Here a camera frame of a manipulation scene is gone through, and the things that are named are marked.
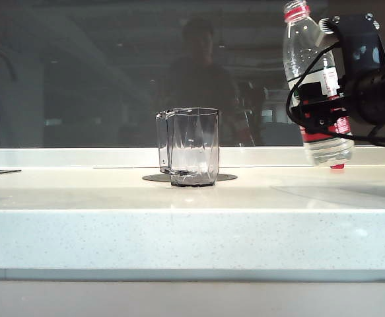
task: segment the cabinet door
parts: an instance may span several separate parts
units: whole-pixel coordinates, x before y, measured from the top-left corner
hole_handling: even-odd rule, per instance
[[[385,317],[385,283],[0,281],[0,316]]]

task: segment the white panel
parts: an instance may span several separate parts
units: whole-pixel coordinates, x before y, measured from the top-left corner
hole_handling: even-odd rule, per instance
[[[0,317],[385,317],[385,283],[0,282]]]
[[[303,147],[222,147],[221,167],[310,166]],[[356,147],[348,165],[385,165],[385,148]],[[155,148],[0,149],[0,169],[28,167],[157,167]]]

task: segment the speckled counter surface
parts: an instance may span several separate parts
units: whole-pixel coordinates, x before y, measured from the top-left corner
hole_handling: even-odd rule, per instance
[[[385,166],[224,168],[211,188],[156,168],[0,175],[0,279],[385,280]]]

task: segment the clear glass mug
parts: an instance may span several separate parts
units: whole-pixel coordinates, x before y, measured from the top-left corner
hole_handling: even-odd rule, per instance
[[[156,116],[160,171],[174,186],[212,186],[219,173],[219,111],[176,108]]]

